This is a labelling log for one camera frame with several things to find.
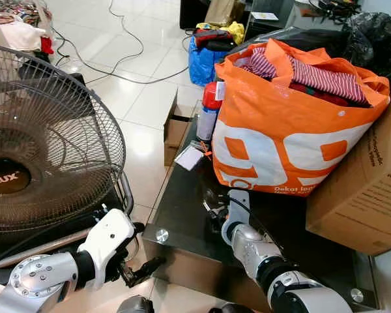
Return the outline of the red capped spray can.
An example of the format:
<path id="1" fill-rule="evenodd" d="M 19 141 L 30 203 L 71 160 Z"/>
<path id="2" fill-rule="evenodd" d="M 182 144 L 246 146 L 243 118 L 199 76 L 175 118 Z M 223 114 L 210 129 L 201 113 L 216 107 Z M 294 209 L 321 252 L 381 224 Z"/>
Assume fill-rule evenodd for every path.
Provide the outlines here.
<path id="1" fill-rule="evenodd" d="M 196 135 L 201 141 L 212 140 L 214 125 L 218 119 L 218 113 L 225 98 L 225 83 L 210 82 L 203 92 L 201 113 L 197 120 Z"/>

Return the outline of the red white striped cloth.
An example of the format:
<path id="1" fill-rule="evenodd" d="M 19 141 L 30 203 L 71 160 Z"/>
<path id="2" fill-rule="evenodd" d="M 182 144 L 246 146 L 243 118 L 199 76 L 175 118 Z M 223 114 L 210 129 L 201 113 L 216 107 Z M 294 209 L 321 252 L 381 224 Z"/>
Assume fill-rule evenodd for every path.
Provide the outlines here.
<path id="1" fill-rule="evenodd" d="M 370 108 L 359 84 L 353 80 L 353 75 L 348 72 L 332 72 L 306 65 L 302 61 L 290 56 L 293 78 L 291 83 L 300 83 L 308 87 L 314 87 L 321 91 L 338 95 L 347 99 L 350 107 Z M 254 48 L 252 56 L 243 57 L 234 62 L 234 65 L 251 72 L 260 78 L 270 82 L 276 77 L 276 67 L 266 57 L 264 48 Z"/>

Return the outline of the black garbage bag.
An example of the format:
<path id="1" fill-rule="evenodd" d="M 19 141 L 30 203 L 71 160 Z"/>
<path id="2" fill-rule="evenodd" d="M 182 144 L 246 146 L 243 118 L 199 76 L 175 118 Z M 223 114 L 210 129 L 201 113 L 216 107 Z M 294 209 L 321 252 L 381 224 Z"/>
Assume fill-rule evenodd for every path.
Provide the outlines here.
<path id="1" fill-rule="evenodd" d="M 391 83 L 391 16 L 383 12 L 358 13 L 345 21 L 343 32 L 341 56 Z"/>

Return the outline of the black cabinet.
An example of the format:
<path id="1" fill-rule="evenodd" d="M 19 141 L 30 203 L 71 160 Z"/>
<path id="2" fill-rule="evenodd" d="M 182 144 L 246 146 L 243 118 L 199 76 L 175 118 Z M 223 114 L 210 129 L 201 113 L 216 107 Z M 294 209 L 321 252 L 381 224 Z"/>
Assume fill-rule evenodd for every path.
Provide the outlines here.
<path id="1" fill-rule="evenodd" d="M 245 0 L 247 20 L 245 26 L 245 39 L 250 39 L 258 34 L 265 34 L 288 27 L 309 29 L 313 18 L 310 7 L 299 0 Z M 272 12 L 279 17 L 278 22 L 255 21 L 250 17 L 250 12 Z"/>

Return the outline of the yellow cloth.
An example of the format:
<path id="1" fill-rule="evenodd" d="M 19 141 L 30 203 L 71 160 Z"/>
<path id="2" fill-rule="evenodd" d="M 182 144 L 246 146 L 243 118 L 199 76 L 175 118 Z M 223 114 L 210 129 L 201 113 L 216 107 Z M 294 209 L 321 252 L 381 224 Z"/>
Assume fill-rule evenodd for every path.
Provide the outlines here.
<path id="1" fill-rule="evenodd" d="M 231 33 L 233 41 L 237 45 L 245 41 L 245 27 L 241 23 L 231 22 L 228 26 L 222 27 L 221 30 Z"/>

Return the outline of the black furniture piece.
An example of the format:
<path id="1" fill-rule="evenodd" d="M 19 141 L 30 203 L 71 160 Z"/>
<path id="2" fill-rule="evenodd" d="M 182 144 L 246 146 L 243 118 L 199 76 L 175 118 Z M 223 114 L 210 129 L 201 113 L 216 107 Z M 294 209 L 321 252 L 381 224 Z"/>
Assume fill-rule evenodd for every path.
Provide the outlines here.
<path id="1" fill-rule="evenodd" d="M 211 0 L 180 0 L 180 29 L 195 29 L 199 23 L 204 23 Z"/>

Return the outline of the white cloth pile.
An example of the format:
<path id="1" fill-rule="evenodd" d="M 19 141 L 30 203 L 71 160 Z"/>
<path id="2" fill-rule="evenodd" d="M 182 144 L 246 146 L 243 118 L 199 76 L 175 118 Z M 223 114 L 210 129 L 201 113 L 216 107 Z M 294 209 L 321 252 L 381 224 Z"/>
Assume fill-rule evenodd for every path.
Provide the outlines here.
<path id="1" fill-rule="evenodd" d="M 46 37 L 44 29 L 37 29 L 26 23 L 0 24 L 0 46 L 19 51 L 41 50 L 41 38 Z"/>

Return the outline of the tan paper bag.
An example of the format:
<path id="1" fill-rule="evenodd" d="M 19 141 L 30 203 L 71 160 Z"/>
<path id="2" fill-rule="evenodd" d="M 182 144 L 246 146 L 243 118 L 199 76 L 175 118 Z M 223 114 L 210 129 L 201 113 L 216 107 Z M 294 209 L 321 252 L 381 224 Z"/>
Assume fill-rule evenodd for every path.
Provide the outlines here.
<path id="1" fill-rule="evenodd" d="M 229 26 L 245 11 L 244 0 L 210 0 L 205 23 L 219 27 Z"/>

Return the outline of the blue plastic bag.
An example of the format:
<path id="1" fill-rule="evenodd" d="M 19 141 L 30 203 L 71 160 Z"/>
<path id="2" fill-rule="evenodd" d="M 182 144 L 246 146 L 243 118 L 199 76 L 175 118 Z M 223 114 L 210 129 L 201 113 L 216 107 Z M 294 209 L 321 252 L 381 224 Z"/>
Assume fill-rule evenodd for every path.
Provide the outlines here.
<path id="1" fill-rule="evenodd" d="M 188 65 L 189 77 L 193 84 L 204 87 L 213 82 L 216 77 L 214 64 L 227 54 L 225 51 L 208 50 L 208 48 L 198 48 L 194 38 L 190 38 L 188 44 Z"/>

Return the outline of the dark fabric bag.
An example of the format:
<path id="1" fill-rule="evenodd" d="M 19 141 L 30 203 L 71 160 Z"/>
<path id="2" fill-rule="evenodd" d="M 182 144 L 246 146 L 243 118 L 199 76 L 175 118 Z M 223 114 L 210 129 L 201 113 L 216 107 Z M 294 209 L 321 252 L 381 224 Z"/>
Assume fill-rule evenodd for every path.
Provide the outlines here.
<path id="1" fill-rule="evenodd" d="M 288 29 L 258 34 L 243 42 L 243 47 L 250 44 L 264 44 L 264 42 L 272 38 L 305 52 L 323 48 L 331 57 L 350 58 L 349 35 L 343 31 L 328 29 L 297 29 L 297 27 L 288 27 Z"/>

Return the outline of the small red item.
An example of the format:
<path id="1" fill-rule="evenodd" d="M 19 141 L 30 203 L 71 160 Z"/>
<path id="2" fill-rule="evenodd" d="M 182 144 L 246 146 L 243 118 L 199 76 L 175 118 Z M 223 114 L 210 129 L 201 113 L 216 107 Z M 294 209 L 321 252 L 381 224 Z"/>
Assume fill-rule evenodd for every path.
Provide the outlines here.
<path id="1" fill-rule="evenodd" d="M 40 37 L 40 50 L 48 55 L 53 54 L 53 40 L 50 37 Z"/>

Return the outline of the grey left robot leg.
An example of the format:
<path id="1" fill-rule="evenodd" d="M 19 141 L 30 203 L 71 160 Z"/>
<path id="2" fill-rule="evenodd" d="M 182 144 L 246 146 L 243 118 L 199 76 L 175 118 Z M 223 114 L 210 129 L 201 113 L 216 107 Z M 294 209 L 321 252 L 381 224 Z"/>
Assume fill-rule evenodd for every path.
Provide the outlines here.
<path id="1" fill-rule="evenodd" d="M 116 313 L 155 313 L 153 302 L 141 295 L 130 296 L 121 302 Z"/>

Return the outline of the small brown cardboard box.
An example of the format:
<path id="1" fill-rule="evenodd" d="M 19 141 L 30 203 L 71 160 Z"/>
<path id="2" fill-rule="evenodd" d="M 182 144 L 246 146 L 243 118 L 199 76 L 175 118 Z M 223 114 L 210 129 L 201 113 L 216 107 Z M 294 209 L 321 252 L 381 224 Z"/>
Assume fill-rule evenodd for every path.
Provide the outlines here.
<path id="1" fill-rule="evenodd" d="M 192 123 L 195 105 L 198 101 L 192 99 L 181 100 L 180 89 L 175 93 L 171 108 L 164 123 L 164 165 L 171 167 L 181 143 L 186 137 L 187 131 Z"/>

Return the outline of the white paper sheet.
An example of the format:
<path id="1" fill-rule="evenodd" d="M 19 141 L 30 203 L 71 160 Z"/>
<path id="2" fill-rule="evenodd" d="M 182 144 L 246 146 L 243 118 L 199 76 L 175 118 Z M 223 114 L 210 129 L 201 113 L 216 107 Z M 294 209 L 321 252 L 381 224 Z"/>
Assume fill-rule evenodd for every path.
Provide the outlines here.
<path id="1" fill-rule="evenodd" d="M 250 12 L 250 17 L 255 21 L 278 22 L 280 19 L 272 12 Z"/>

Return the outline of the patterned cloth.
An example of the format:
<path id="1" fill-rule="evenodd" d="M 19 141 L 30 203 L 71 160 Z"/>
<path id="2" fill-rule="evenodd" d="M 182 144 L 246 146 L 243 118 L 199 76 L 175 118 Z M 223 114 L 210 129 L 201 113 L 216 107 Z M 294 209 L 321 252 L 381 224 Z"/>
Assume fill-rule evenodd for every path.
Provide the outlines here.
<path id="1" fill-rule="evenodd" d="M 0 0 L 0 13 L 33 26 L 38 26 L 42 20 L 36 0 Z"/>

